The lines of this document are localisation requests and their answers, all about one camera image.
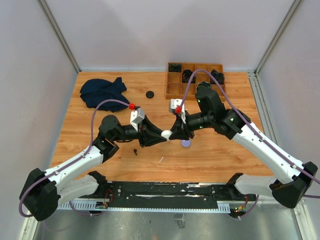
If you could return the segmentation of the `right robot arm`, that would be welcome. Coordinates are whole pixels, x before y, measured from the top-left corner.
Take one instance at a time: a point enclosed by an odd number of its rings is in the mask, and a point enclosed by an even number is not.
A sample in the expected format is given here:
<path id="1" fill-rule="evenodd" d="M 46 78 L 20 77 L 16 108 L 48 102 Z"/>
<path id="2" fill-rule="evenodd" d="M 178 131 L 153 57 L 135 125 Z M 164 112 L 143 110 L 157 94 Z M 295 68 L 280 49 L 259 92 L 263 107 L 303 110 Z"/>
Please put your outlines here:
<path id="1" fill-rule="evenodd" d="M 273 197 L 281 205 L 293 209 L 315 181 L 318 167 L 289 155 L 272 142 L 241 111 L 226 109 L 218 93 L 210 88 L 196 92 L 199 113 L 188 114 L 182 99 L 171 99 L 169 110 L 176 115 L 169 140 L 189 140 L 194 132 L 212 128 L 249 150 L 271 171 L 271 176 L 250 176 L 236 173 L 228 181 L 227 196 L 238 200 L 253 194 Z"/>

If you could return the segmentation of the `black round charging case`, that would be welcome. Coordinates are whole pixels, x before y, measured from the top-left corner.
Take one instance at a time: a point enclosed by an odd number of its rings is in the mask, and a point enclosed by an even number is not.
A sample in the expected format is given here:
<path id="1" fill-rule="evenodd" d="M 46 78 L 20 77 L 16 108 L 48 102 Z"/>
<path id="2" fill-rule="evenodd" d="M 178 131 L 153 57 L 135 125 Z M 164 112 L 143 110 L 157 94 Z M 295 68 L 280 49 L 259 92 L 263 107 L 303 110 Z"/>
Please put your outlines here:
<path id="1" fill-rule="evenodd" d="M 155 94 L 154 94 L 154 92 L 153 91 L 147 91 L 146 93 L 145 93 L 145 96 L 148 98 L 148 99 L 152 99 L 154 96 L 155 96 Z"/>

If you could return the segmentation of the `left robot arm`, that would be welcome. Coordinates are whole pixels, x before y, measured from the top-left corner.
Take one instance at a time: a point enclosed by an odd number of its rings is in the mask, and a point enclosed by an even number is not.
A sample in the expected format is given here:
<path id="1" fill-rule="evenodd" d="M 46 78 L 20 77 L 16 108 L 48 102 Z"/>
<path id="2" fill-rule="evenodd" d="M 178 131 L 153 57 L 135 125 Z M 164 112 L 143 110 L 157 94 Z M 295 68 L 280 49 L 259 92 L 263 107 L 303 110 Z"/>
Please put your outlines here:
<path id="1" fill-rule="evenodd" d="M 34 217 L 40 222 L 75 198 L 86 195 L 103 197 L 107 185 L 102 182 L 104 179 L 100 174 L 78 177 L 112 158 L 119 149 L 117 142 L 138 140 L 142 147 L 150 147 L 169 140 L 172 131 L 159 129 L 146 116 L 132 114 L 128 125 L 121 125 L 114 115 L 104 117 L 97 137 L 82 152 L 47 170 L 32 170 L 19 196 L 20 215 Z"/>

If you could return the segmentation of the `white round charging case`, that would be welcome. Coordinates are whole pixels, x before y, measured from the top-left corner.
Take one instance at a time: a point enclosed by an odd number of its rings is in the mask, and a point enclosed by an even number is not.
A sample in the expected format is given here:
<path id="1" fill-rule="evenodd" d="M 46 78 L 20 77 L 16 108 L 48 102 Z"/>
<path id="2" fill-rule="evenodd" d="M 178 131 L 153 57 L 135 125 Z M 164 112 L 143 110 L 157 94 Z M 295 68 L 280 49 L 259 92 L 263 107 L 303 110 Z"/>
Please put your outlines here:
<path id="1" fill-rule="evenodd" d="M 163 130 L 161 132 L 161 136 L 163 138 L 166 138 L 167 140 L 170 138 L 171 134 L 172 134 L 172 131 L 170 131 L 170 130 Z"/>

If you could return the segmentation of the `purple round charging case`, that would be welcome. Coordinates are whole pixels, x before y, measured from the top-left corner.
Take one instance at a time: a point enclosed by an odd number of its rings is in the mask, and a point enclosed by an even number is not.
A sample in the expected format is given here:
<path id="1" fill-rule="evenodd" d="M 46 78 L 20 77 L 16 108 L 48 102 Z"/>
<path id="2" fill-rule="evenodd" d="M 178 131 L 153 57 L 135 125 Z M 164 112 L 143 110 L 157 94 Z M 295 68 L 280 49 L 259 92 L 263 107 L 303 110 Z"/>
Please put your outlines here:
<path id="1" fill-rule="evenodd" d="M 192 144 L 191 140 L 181 140 L 180 143 L 183 148 L 189 148 Z"/>

